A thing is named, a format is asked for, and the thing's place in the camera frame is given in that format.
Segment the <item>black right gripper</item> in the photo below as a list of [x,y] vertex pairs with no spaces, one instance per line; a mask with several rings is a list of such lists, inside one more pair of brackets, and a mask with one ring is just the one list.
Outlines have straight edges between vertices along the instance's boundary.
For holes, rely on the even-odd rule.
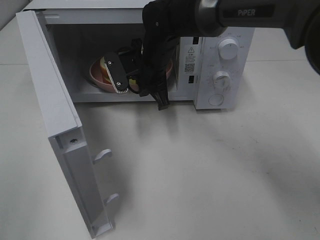
[[[117,50],[122,66],[126,72],[126,77],[133,77],[137,84],[141,77],[141,72],[147,62],[143,57],[143,41],[141,38],[133,38],[129,46],[121,47]],[[166,80],[161,80],[155,84],[146,82],[139,83],[139,96],[152,96],[157,102],[158,110],[162,111],[169,107],[168,86]]]

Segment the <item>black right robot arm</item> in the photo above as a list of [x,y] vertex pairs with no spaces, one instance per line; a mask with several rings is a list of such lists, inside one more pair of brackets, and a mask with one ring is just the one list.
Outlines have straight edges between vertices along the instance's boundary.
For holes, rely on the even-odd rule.
[[120,53],[125,91],[160,110],[191,100],[198,110],[235,106],[255,28],[282,29],[320,70],[317,0],[154,0],[142,9],[144,36]]

